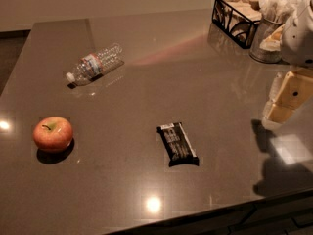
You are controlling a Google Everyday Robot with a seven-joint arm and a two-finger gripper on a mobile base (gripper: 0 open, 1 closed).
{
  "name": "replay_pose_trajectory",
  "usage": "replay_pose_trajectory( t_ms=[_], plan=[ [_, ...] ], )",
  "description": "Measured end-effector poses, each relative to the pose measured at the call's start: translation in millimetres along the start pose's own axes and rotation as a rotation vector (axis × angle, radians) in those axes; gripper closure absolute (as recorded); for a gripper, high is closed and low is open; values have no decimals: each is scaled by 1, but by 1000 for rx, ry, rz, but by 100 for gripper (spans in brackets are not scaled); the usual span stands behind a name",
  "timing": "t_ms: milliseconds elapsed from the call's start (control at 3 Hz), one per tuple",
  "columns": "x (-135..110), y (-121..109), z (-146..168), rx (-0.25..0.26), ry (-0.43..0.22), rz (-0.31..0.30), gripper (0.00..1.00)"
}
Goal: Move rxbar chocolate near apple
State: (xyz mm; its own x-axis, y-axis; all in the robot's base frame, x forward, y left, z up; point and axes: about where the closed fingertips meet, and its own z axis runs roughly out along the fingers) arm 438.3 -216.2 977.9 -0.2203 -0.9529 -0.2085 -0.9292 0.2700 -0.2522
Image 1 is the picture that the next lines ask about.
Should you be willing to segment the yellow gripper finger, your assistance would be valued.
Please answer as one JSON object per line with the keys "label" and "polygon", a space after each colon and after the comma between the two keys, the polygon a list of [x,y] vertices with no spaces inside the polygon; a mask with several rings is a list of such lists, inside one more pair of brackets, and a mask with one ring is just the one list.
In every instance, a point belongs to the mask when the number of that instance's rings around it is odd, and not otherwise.
{"label": "yellow gripper finger", "polygon": [[277,94],[269,101],[265,119],[285,123],[313,96],[313,70],[293,70],[286,73]]}

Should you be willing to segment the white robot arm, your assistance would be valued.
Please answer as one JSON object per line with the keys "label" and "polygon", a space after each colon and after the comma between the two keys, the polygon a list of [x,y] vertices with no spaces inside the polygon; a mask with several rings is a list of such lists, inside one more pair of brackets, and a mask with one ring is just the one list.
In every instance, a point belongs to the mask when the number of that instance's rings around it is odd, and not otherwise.
{"label": "white robot arm", "polygon": [[282,59],[292,67],[277,73],[263,110],[262,124],[275,129],[313,96],[313,0],[302,0],[281,36]]}

